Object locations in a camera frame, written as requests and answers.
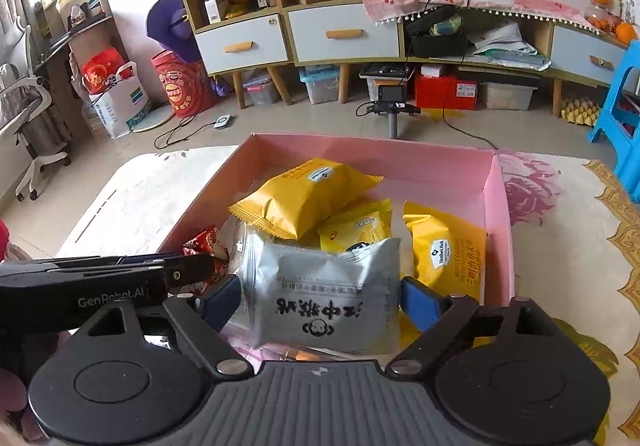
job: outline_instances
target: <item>white drawer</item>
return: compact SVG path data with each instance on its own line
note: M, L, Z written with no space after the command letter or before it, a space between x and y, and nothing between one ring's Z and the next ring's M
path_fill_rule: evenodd
M587 33L559 26L554 28L554 41L551 46L551 62L554 69L610 84L615 71L607 67L612 64L617 68L624 55L624 49ZM592 56L601 59L601 63L607 67L594 64L591 61ZM638 84L638 70L632 69L626 80L625 89L635 92L636 84Z
M292 11L289 22L299 62L400 56L396 23L376 26L362 4Z
M210 74L289 59L278 14L200 33L196 42Z

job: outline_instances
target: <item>red gift bag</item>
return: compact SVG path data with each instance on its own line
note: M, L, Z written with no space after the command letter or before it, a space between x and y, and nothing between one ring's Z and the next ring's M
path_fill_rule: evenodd
M105 49L82 66L82 83L89 91L89 94L101 94L105 92L110 84L116 81L116 71L125 65L123 57L116 48ZM133 73L130 70L123 71L124 79L131 78Z

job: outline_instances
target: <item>black cable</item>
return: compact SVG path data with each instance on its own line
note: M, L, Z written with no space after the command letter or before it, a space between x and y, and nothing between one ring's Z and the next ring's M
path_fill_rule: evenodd
M471 0L466 0L466 7L465 7L466 9L469 8L469 4L470 3L471 3ZM460 65L463 65L465 63L465 56L466 56L466 54L462 55L462 60L460 60ZM442 105L442 121L445 122L446 126L449 127L450 129L455 130L456 132L459 132L461 134L465 134L465 136L473 137L474 139L480 139L481 141L484 141L485 143L489 144L489 146L491 146L492 149L498 150L498 147L496 147L491 141L489 141L485 137L476 136L475 134L470 134L470 133L468 133L466 131L463 131L462 129L454 127L453 125L451 125L451 123L449 123L447 121L447 118L445 116L444 111L447 108L447 100L449 99L450 94L451 94L451 85L449 85L449 93L445 96L444 103Z
M368 112L365 112L364 114L358 114L358 112L360 111L360 109L362 107L364 107L364 105L373 105L374 103L375 102L372 102L372 101L366 101L366 102L361 103L360 105L358 105L358 108L356 109L356 118L364 118L364 116L369 114Z
M429 7L429 4L431 4L431 0L427 0L427 3L424 5L424 9L422 10L422 14L425 14L425 12L427 11L427 8ZM414 40L415 37L418 36L418 33L414 33L414 36L411 37L411 42L409 43L409 49L406 50L406 60L404 61L404 66L402 68L402 79L400 80L399 85L402 85L402 82L404 81L405 78L405 70L406 70L406 66L409 63L409 58L411 57L411 48L414 46Z
M193 115L193 116L188 116L186 118L183 118L180 120L180 122L173 128L173 129L169 129L167 130L165 133L160 134L158 137L156 137L156 140L154 141L154 147L156 147L157 150L164 150L167 149L168 147L171 147L172 145L177 145L178 143L182 143L184 141L187 141L190 137L195 136L197 133L199 133L201 130L203 130L206 127L210 127L212 125L215 125L216 122L212 121L210 123L205 123L202 127L200 127L199 129L193 131L191 134L189 134L187 137L183 137L182 139L176 139L175 141L171 141L171 138L174 137L175 133L180 130L181 128L186 127L187 125L189 125L192 121L194 121L196 118L198 117L198 115ZM164 143L164 145L162 146L158 146L158 139L160 139L161 137L166 136L167 134L169 134L167 136L167 139Z
M431 0L427 0L427 3L424 6L424 9L422 10L422 14L424 14L427 11L427 8L429 7L429 4L431 3ZM414 36L411 37L411 43L409 44L409 49L406 50L406 60L404 61L404 66L402 68L402 78L400 79L400 83L398 85L402 85L402 82L404 82L404 79L406 77L406 66L409 63L409 57L411 55L411 48L414 44L414 39L418 34L416 33ZM358 118L362 118L364 116L366 116L369 113L364 113L364 114L358 114L358 112L360 111L361 107L364 107L364 105L371 105L373 104L373 101L368 101L368 102L364 102L361 103L360 105L358 105L358 108L356 109L356 117Z

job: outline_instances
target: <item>office chair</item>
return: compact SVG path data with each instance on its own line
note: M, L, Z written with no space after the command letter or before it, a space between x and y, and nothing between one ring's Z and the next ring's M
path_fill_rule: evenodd
M23 133L25 125L40 116L52 104L51 94L44 88L44 79L33 75L30 35L31 27L23 28L20 18L18 18L2 40L4 54L0 60L0 62L5 62L0 66L0 80L2 81L0 97L4 99L5 105L13 103L19 109L17 115L0 129L0 143L8 139L14 139L16 144L21 141L31 156L31 164L15 190L15 196L18 201L24 200L22 191L27 184L29 184L30 199L36 200L38 198L36 187L40 174L44 171L46 165L57 161L62 161L65 166L71 164L66 152L58 152L53 155L38 155ZM28 97L25 101L24 95L33 90L36 91L39 97L31 101L29 101Z

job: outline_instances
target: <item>floral rug pattern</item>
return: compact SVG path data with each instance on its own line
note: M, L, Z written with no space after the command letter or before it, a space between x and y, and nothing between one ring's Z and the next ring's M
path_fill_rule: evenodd
M500 152L499 157L511 225L542 225L543 214L553 209L556 197L562 193L555 181L560 171L528 153Z

